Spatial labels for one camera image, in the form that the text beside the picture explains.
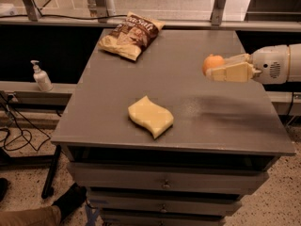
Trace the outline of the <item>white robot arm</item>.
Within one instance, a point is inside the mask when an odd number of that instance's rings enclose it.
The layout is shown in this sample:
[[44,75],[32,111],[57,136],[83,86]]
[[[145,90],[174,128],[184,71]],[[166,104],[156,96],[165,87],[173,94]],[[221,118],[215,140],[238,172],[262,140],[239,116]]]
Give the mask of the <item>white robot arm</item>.
[[284,84],[301,81],[301,44],[263,47],[252,54],[223,58],[209,55],[202,66],[212,81]]

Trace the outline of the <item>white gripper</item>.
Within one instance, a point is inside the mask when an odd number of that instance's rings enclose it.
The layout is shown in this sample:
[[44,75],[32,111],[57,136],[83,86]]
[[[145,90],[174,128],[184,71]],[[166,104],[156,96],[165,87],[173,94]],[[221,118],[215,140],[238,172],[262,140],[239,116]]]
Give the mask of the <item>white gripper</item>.
[[287,45],[267,46],[250,54],[225,58],[225,65],[210,68],[205,75],[212,81],[283,84],[288,78],[290,49]]

